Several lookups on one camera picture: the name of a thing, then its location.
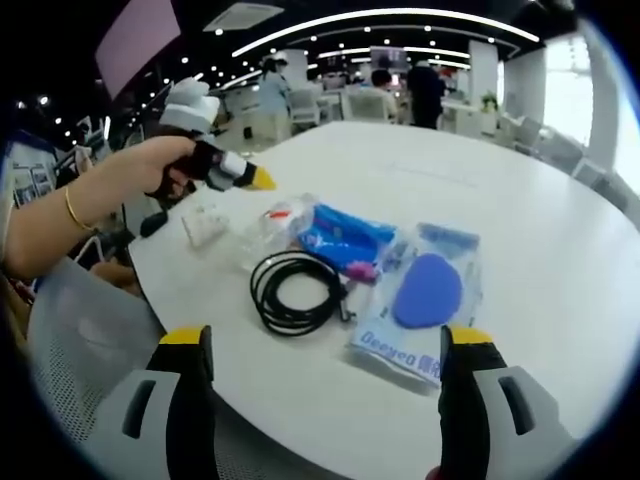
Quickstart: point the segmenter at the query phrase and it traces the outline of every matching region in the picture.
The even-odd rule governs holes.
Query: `blue object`
[[[314,206],[313,224],[298,236],[298,241],[308,252],[328,258],[340,273],[366,280],[380,249],[391,242],[395,230],[391,225],[368,222],[319,203]]]
[[[440,255],[414,260],[396,294],[392,313],[405,328],[427,328],[447,323],[460,308],[460,275]]]

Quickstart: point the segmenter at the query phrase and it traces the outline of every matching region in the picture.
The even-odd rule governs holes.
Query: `white chair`
[[[295,125],[319,125],[320,106],[318,95],[311,89],[294,90],[289,93],[291,122]]]
[[[389,123],[389,112],[382,95],[365,91],[348,91],[345,119]]]

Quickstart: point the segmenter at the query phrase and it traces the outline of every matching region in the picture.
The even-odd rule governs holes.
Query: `white round table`
[[[413,127],[332,123],[255,161],[276,191],[199,190],[130,246],[167,330],[212,326],[214,388],[254,426],[349,478],[424,479],[440,461],[438,391],[417,394],[344,362],[351,330],[337,320],[306,337],[270,335],[249,274],[236,266],[233,235],[200,251],[188,246],[180,216],[196,204],[214,202],[241,231],[304,192],[363,218],[480,234],[476,326],[556,398],[573,436],[604,420],[640,333],[640,235],[605,200],[515,152]]]

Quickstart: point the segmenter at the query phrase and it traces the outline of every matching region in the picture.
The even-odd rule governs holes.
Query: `blue oval pad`
[[[427,328],[447,323],[458,311],[462,281],[440,255],[414,260],[396,294],[392,313],[405,328]]]

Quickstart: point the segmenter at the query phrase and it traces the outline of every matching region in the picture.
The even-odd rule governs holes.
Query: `bracelet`
[[[65,199],[65,201],[67,203],[67,211],[69,212],[69,216],[75,222],[75,224],[78,225],[83,230],[87,230],[89,232],[93,232],[93,228],[91,228],[89,225],[86,225],[85,223],[82,223],[80,220],[78,220],[78,217],[76,216],[76,212],[73,211],[73,207],[71,206],[71,201],[69,200],[69,187],[68,186],[64,187],[64,199]]]

